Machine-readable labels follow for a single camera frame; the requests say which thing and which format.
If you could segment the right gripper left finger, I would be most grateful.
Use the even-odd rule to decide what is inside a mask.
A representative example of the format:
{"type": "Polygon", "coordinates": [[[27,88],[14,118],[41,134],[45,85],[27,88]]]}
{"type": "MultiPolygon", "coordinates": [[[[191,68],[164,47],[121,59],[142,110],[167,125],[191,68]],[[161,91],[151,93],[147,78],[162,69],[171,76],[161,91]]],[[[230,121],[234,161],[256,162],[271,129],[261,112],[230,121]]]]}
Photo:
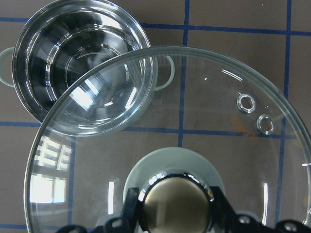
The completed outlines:
{"type": "Polygon", "coordinates": [[[105,233],[133,233],[139,219],[138,187],[129,188],[121,215],[108,220],[104,225],[105,233]]]}

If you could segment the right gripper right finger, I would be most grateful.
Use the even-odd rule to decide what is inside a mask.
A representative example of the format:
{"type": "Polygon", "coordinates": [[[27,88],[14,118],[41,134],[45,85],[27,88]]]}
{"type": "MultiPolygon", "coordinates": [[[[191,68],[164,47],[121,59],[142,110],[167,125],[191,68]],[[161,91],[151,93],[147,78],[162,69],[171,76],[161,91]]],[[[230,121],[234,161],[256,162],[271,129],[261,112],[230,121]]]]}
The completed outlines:
{"type": "Polygon", "coordinates": [[[237,214],[221,188],[210,187],[212,201],[212,219],[222,233],[251,233],[253,220],[246,214],[237,214]]]}

